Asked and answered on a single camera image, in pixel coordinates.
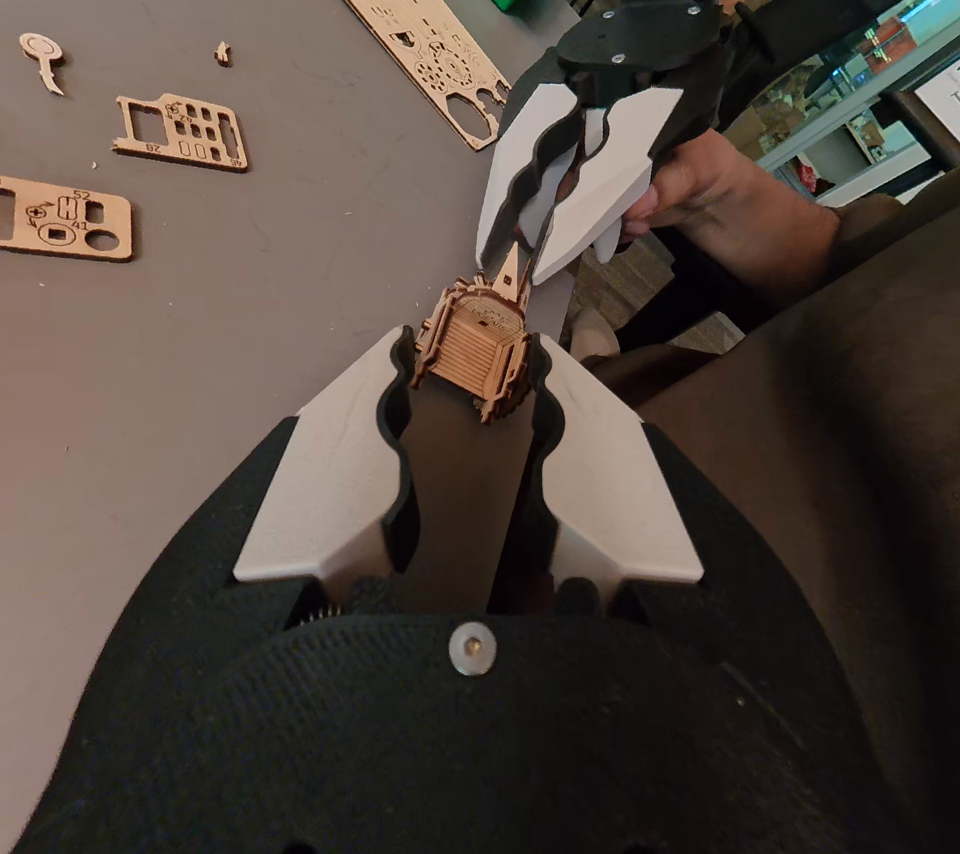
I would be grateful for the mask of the slotted small wooden panel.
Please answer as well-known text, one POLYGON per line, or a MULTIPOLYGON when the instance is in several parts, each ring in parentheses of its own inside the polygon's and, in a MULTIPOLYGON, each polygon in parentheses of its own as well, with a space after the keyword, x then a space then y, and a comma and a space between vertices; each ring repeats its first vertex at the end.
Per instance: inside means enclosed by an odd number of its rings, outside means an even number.
POLYGON ((118 95, 125 134, 113 140, 113 152, 219 171, 249 170, 242 130, 234 111, 224 105, 164 92, 154 100, 118 95), (134 113, 159 118, 163 138, 150 140, 136 132, 134 113))

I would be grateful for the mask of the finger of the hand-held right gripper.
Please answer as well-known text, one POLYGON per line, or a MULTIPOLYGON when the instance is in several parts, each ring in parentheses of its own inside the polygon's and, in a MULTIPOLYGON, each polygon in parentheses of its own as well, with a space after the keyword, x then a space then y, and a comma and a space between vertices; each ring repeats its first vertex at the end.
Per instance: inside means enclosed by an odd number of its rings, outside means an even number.
POLYGON ((678 88, 648 88, 609 108, 606 140, 583 161, 570 194, 554 206, 533 285, 564 268, 643 196, 651 180, 654 141, 682 96, 678 88))
POLYGON ((523 209, 543 187, 548 168, 579 142, 577 94, 564 83, 541 83, 495 146, 478 222, 476 264, 487 271, 519 226, 523 209))

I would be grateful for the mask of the wooden parts sheet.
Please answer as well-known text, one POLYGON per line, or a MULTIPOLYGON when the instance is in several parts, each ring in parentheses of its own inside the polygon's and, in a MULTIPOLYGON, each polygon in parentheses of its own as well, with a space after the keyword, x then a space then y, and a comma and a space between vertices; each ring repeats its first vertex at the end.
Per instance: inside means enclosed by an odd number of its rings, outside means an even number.
POLYGON ((444 0, 344 1, 474 152, 498 140, 483 98, 505 106, 509 83, 444 0))

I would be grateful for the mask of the pointed wooden part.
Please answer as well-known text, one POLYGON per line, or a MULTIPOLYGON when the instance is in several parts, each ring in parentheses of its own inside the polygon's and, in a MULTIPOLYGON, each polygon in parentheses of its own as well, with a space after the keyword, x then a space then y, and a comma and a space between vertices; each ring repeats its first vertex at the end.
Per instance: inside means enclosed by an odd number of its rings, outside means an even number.
POLYGON ((491 283, 493 293, 505 302, 520 307, 526 291, 526 266, 522 245, 515 241, 491 283))

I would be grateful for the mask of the hook-shaped wooden piece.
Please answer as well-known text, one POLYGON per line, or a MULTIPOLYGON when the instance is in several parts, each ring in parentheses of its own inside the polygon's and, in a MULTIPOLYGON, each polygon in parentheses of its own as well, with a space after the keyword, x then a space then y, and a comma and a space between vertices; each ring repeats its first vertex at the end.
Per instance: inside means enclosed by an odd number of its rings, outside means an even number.
POLYGON ((51 38, 35 32, 21 34, 18 41, 24 55, 37 63, 39 76, 46 90, 53 95, 64 97, 66 93, 59 86, 54 70, 65 58, 61 46, 51 38))

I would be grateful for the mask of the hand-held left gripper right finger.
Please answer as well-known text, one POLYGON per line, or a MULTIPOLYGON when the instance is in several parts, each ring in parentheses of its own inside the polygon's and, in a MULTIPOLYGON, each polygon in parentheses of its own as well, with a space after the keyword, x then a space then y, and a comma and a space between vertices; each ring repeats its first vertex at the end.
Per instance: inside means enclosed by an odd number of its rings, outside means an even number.
POLYGON ((534 412, 547 430, 534 491, 554 584, 587 580, 603 608, 628 581, 698 584, 703 564, 642 418, 552 338, 534 342, 534 412))

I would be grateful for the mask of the person's right forearm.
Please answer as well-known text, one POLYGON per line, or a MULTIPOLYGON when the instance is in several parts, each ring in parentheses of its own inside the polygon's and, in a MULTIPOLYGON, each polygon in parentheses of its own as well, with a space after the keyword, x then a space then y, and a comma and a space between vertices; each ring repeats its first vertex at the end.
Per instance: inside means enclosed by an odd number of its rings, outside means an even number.
POLYGON ((834 209, 776 179, 753 187, 745 207, 745 257, 751 271, 786 278, 824 270, 842 224, 834 209))

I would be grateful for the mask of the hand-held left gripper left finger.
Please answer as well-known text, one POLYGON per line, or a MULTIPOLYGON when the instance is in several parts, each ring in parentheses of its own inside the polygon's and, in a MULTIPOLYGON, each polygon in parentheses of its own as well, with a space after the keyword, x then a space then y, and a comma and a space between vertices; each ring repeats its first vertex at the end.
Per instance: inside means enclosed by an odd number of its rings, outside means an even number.
POLYGON ((418 501, 402 436, 415 365, 414 332, 397 327, 299 411, 234 565, 238 582, 355 584, 408 569, 418 501))

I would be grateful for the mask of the wooden sidecar model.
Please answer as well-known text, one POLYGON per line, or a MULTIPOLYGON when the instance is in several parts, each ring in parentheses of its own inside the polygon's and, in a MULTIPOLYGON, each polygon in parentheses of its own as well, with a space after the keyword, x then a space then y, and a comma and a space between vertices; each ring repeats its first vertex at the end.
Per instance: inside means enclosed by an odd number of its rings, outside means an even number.
POLYGON ((482 423, 510 416, 530 389, 526 281, 519 307, 496 296, 481 272, 446 288, 416 337, 411 389, 432 375, 466 392, 482 423))

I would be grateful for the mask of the person's right hand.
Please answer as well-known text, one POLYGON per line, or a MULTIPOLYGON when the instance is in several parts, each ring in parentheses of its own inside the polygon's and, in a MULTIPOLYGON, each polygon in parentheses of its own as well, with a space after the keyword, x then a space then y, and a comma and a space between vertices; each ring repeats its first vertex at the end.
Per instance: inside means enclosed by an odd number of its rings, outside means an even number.
POLYGON ((653 228, 695 221, 750 194, 762 169, 715 130, 675 147, 639 200, 623 214, 619 243, 653 228))

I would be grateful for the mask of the small wooden panel round holes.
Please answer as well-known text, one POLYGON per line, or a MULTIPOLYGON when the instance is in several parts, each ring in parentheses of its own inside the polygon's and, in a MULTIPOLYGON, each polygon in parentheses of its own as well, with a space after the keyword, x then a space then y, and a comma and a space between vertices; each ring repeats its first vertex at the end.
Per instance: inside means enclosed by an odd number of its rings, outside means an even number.
POLYGON ((134 206, 120 195, 3 176, 12 200, 6 251, 126 263, 134 257, 134 206))

